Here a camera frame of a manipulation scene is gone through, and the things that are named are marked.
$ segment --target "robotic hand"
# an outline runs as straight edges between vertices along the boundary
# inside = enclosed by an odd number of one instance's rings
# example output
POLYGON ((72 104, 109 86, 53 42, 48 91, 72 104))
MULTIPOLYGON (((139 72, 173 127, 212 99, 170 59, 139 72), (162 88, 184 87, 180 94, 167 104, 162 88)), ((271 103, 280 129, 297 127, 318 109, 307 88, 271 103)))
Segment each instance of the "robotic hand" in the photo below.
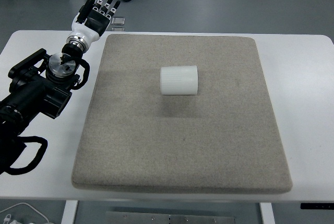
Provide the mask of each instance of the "robotic hand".
POLYGON ((67 38, 67 43, 76 44, 83 53, 86 53, 92 42, 98 40, 110 24, 120 1, 113 8, 110 5, 113 0, 107 0, 102 6, 103 0, 87 0, 72 23, 72 33, 67 38))
POLYGON ((47 140, 20 137, 29 123, 43 113, 51 118, 60 115, 71 98, 71 90, 81 88, 88 80, 89 64, 82 59, 91 43, 97 41, 110 24, 120 1, 110 8, 112 0, 87 0, 72 23, 72 32, 61 53, 47 55, 45 49, 33 53, 8 73, 12 79, 10 94, 0 101, 0 174, 19 175, 33 170, 43 158, 47 140), (85 71, 82 81, 75 72, 85 71), (40 143, 35 158, 24 168, 11 168, 26 148, 25 143, 40 143))

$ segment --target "gray cushion mat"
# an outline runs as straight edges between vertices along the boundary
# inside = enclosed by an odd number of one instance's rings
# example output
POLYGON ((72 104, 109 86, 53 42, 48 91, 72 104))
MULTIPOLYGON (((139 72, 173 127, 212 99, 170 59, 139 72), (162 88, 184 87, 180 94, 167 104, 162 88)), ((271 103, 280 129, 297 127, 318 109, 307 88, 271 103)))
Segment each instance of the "gray cushion mat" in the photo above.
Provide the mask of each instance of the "gray cushion mat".
POLYGON ((289 191, 255 41, 110 35, 72 182, 129 192, 289 191), (198 95, 161 95, 160 67, 182 65, 197 65, 198 95))

